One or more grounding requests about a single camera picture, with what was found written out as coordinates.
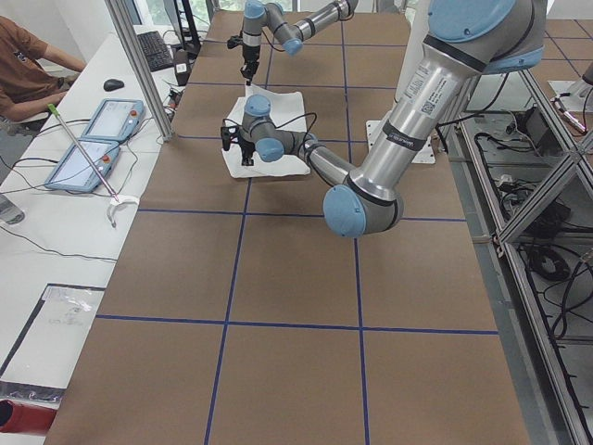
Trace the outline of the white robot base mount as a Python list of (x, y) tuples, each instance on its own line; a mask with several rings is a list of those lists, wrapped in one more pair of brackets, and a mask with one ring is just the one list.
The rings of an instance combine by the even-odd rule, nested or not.
[[(367, 133), (367, 146), (368, 151), (371, 152), (373, 147), (376, 145), (379, 137), (384, 134), (385, 120), (370, 120), (366, 121), (365, 128)], [(395, 136), (386, 136), (388, 142), (401, 142), (403, 146), (406, 148), (412, 148), (412, 151), (415, 153), (415, 157), (412, 160), (414, 164), (435, 164), (435, 153), (432, 148), (432, 139), (428, 136), (423, 141), (423, 146), (421, 149), (418, 149), (418, 141), (414, 139), (409, 139), (407, 137), (395, 137)]]

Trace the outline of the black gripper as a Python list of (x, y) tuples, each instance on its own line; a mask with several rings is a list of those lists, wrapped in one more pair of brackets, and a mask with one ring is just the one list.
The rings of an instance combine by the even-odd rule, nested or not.
[(242, 153), (242, 165), (254, 166), (253, 155), (256, 152), (255, 144), (253, 142), (246, 140), (242, 135), (239, 135), (238, 145), (240, 146)]
[(252, 84), (252, 79), (259, 67), (259, 46), (244, 45), (242, 48), (244, 65), (240, 69), (242, 76), (246, 79), (246, 85)]

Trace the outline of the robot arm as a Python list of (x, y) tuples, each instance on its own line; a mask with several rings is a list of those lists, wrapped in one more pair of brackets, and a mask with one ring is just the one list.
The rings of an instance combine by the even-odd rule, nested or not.
[(284, 10), (275, 3), (263, 4), (261, 1), (246, 1), (241, 32), (233, 41), (227, 42), (242, 46), (244, 65), (240, 69), (246, 84), (250, 85), (259, 67), (260, 47), (263, 30), (268, 28), (273, 38), (290, 56), (294, 56), (303, 43), (331, 24), (350, 19), (358, 6), (355, 0), (331, 1), (320, 10), (290, 24), (284, 17)]
[(543, 55), (543, 1), (433, 1), (427, 10), (423, 59), (360, 166), (353, 166), (309, 132), (284, 131), (270, 101), (251, 96), (241, 122), (221, 131), (245, 159), (301, 158), (329, 185), (323, 201), (329, 228), (344, 237), (386, 231), (403, 213), (396, 187), (463, 84), (482, 74), (534, 67)]

